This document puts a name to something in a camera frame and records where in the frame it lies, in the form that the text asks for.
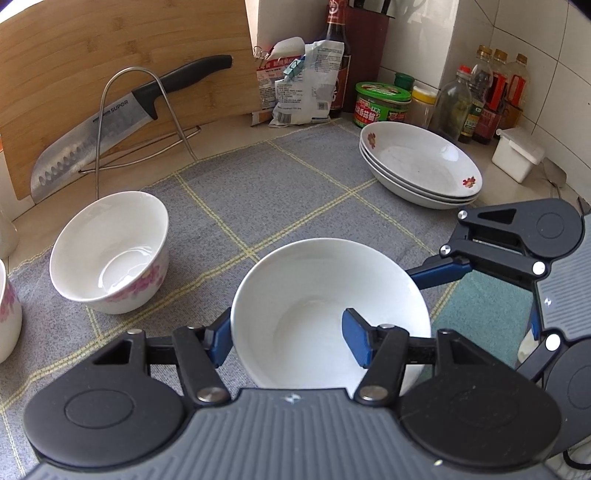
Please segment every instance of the supor logo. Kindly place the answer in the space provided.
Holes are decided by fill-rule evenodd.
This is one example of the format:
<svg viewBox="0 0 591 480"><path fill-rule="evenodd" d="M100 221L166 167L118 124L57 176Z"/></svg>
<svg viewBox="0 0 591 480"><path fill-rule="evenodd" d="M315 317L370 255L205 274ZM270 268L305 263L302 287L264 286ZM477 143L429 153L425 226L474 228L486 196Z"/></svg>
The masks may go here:
<svg viewBox="0 0 591 480"><path fill-rule="evenodd" d="M121 103L118 103L118 104L117 104L117 105L115 105L115 106L112 106L112 107L111 107L109 110L105 110L105 111L103 112L103 117L104 117L104 116L107 116L107 115L109 115L110 113L116 112L117 110L119 110L121 107L123 107L123 106L127 105L128 103L129 103L129 100L124 100L123 102L121 102ZM95 123L95 122L98 122L98 121L99 121L99 118L98 118L98 117L96 117L96 118L95 118L95 119L92 121L92 123Z"/></svg>
<svg viewBox="0 0 591 480"><path fill-rule="evenodd" d="M339 11L339 3L336 0L330 0L329 2L329 14L334 15Z"/></svg>

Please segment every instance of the bottle cap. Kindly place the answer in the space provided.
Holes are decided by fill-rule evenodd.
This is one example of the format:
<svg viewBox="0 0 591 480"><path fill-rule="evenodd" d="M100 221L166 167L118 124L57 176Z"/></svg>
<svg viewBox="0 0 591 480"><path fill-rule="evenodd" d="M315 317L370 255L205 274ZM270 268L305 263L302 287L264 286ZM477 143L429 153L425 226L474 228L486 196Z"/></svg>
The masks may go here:
<svg viewBox="0 0 591 480"><path fill-rule="evenodd" d="M421 87L413 87L413 98L416 98L423 103L434 105L435 100L437 100L437 91L429 91Z"/></svg>
<svg viewBox="0 0 591 480"><path fill-rule="evenodd" d="M507 52L497 48L495 50L495 58L498 60L507 61Z"/></svg>
<svg viewBox="0 0 591 480"><path fill-rule="evenodd" d="M477 53L480 53L480 52L488 55L489 57L492 55L492 49L488 48L487 46L484 46L484 45L478 45L478 52Z"/></svg>

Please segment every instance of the spice jar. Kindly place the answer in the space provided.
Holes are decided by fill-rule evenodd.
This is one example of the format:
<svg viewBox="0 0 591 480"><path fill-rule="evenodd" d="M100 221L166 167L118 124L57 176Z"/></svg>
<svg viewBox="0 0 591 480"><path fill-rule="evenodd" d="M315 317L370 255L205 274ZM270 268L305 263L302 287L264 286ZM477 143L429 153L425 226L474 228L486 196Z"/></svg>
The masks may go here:
<svg viewBox="0 0 591 480"><path fill-rule="evenodd" d="M433 108L437 100L436 90L426 90L421 87L413 87L410 107L404 119L404 123L427 128Z"/></svg>

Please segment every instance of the kitchen countertop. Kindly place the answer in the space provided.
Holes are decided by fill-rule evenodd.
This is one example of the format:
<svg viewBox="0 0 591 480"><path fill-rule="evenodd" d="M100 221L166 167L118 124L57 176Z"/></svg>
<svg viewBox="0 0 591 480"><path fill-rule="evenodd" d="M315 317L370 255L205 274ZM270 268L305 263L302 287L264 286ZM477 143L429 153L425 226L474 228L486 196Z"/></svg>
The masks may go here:
<svg viewBox="0 0 591 480"><path fill-rule="evenodd" d="M350 121L348 116L337 120L337 122L347 121ZM270 128L265 124L251 127L250 123L251 116L242 115L204 125L203 131L190 140L191 146L198 158L207 158L280 137L296 129L296 127ZM162 145L156 144L150 149L156 151L161 147ZM494 165L491 158L496 148L496 141L486 146L472 142L469 145L460 145L460 148L476 163L484 177L484 186L477 200L479 206L558 196L556 190L544 178L541 166L536 167L520 185ZM135 158L147 153L151 151L145 149L140 154L135 154ZM134 160L134 156L130 155L122 161L129 160ZM103 171L100 174L100 194L106 196L124 190L139 190L191 162L191 156L182 145L179 145L153 160L131 167ZM561 193L563 198L577 206L577 194L570 187L563 188ZM94 176L88 175L61 189L17 218L14 224L21 239L16 251L8 259L9 271L51 247L66 223L94 201L94 195Z"/></svg>

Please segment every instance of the white bowl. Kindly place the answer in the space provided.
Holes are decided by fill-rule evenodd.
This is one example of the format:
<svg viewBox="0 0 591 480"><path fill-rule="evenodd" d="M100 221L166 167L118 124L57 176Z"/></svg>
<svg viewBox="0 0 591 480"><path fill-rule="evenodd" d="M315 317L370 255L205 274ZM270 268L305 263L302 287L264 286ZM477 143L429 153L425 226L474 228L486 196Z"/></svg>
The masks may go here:
<svg viewBox="0 0 591 480"><path fill-rule="evenodd" d="M441 195L437 195L435 193L432 192L425 192L424 190L418 189L416 187L413 187L412 185L406 183L403 180L400 180L398 178L396 178L395 176L389 174L386 170L384 170L379 164L377 164L372 158L371 156L366 152L365 147L363 147L362 144L359 144L359 151L361 152L361 155L363 156L363 159L370 163L373 167L376 168L376 170L378 170L382 175L384 175L388 180L399 184L401 187L406 188L407 190L410 190L411 192L416 193L417 195L420 195L422 197L426 197L428 199L431 200L436 200L438 202L444 202L444 203L453 203L456 204L458 206L460 205L465 205L466 202L471 202L476 200L476 198L478 197L478 194L473 195L471 197L466 197L465 199L454 199L454 198L448 198L448 197L443 197Z"/></svg>
<svg viewBox="0 0 591 480"><path fill-rule="evenodd" d="M314 238L267 255L232 303L232 338L261 388L339 388L350 395L367 370L355 361L341 319L355 308L370 324L431 336L429 313L408 274L382 253L337 238ZM402 391L423 366L406 367Z"/></svg>
<svg viewBox="0 0 591 480"><path fill-rule="evenodd" d="M374 177L378 179L378 181L384 185L388 190L390 190L393 194L399 196L400 198L414 203L415 205L419 205L421 207L430 208L433 210L450 210L452 208L459 208L464 205L471 204L475 198L470 199L464 203L450 203L450 202L442 202L441 200L433 200L430 198L425 197L423 194L415 193L409 190L408 188L404 187L399 183L395 183L390 180L387 176L385 176L382 172L380 172L372 162L367 160L367 158L363 158L365 163L367 163L368 167L371 169Z"/></svg>
<svg viewBox="0 0 591 480"><path fill-rule="evenodd" d="M0 363L12 353L21 334L22 307L0 260Z"/></svg>
<svg viewBox="0 0 591 480"><path fill-rule="evenodd" d="M65 298L104 313L141 307L168 270L168 212L145 192L101 198L76 215L56 240L51 282Z"/></svg>
<svg viewBox="0 0 591 480"><path fill-rule="evenodd" d="M361 130L361 142L376 163L418 189L464 199L482 188L482 175L470 157L424 128L376 122Z"/></svg>

